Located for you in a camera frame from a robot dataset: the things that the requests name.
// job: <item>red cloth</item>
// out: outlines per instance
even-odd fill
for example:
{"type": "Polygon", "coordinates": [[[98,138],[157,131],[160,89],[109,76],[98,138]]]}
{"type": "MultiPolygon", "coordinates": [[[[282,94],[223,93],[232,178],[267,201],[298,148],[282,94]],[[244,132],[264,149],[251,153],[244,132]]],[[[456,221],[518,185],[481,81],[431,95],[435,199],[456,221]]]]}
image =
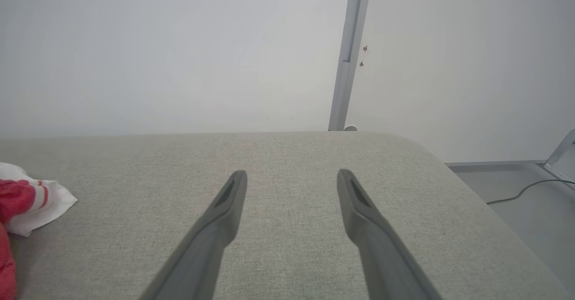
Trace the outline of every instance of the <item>red cloth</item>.
{"type": "Polygon", "coordinates": [[[4,224],[29,210],[34,199],[35,188],[28,181],[0,179],[0,300],[16,298],[16,265],[4,224]]]}

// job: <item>cable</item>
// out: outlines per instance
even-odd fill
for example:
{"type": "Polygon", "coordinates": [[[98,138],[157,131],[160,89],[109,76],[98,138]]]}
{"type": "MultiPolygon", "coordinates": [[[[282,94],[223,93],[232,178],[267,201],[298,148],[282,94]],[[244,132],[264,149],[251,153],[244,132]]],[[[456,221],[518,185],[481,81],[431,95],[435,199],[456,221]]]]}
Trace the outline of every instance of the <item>cable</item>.
{"type": "Polygon", "coordinates": [[[503,201],[509,201],[509,200],[517,199],[517,198],[519,198],[519,197],[523,194],[523,192],[525,192],[525,190],[527,190],[528,188],[530,188],[530,187],[532,187],[532,186],[534,186],[534,185],[536,185],[536,184],[543,183],[543,182],[549,182],[549,181],[558,181],[558,182],[563,182],[563,183],[572,183],[572,184],[575,184],[575,182],[573,182],[573,181],[566,181],[566,180],[557,180],[557,179],[541,180],[541,181],[537,181],[537,182],[535,182],[535,183],[531,183],[530,185],[526,186],[525,188],[523,188],[523,190],[521,190],[521,192],[519,192],[518,195],[514,196],[513,198],[490,201],[490,202],[487,202],[487,204],[493,204],[493,203],[496,203],[496,202],[503,202],[503,201]]]}

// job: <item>white backdrop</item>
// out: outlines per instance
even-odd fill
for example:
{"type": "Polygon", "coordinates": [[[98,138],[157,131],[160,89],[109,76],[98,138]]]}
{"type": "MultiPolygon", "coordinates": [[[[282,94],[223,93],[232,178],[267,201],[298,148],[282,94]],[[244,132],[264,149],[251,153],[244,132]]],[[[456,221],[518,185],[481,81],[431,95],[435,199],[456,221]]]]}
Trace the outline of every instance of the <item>white backdrop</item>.
{"type": "Polygon", "coordinates": [[[0,0],[0,138],[326,130],[347,0],[0,0]]]}
{"type": "Polygon", "coordinates": [[[575,0],[369,0],[346,124],[447,163],[547,159],[575,128],[575,0]]]}

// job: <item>gray vertical pole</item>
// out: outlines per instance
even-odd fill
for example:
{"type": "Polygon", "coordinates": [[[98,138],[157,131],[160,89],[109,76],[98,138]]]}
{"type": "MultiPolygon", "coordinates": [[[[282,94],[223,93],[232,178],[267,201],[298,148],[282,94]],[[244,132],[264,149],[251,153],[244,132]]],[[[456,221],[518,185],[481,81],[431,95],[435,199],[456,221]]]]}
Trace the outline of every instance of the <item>gray vertical pole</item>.
{"type": "Polygon", "coordinates": [[[345,126],[368,1],[347,0],[328,130],[343,130],[345,126]]]}

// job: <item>gray floor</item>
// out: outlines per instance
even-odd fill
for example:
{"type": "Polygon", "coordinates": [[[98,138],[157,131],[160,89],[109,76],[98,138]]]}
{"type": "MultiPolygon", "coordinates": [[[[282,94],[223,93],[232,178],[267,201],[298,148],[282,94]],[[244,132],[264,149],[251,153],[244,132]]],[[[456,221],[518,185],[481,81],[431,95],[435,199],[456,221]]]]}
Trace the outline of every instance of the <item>gray floor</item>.
{"type": "MultiPolygon", "coordinates": [[[[575,178],[575,149],[557,163],[575,178]]],[[[534,164],[451,167],[485,202],[510,198],[536,181],[554,179],[534,164]]],[[[575,292],[575,191],[563,183],[534,185],[516,200],[491,209],[575,292]]]]}

